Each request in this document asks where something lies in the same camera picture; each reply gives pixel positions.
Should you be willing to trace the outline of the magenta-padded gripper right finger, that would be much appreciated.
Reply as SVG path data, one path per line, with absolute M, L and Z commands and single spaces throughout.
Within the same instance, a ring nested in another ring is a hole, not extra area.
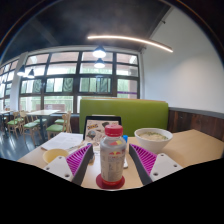
M 145 186 L 182 169 L 165 153 L 158 155 L 134 144 L 129 144 L 129 154 L 134 162 L 129 170 L 129 186 Z

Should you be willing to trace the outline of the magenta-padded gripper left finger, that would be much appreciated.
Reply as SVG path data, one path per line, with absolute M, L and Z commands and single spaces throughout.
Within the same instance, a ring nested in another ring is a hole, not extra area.
M 52 149 L 43 154 L 43 159 L 47 163 L 44 170 L 76 185 L 81 185 L 87 166 L 93 158 L 91 143 L 71 151 Z

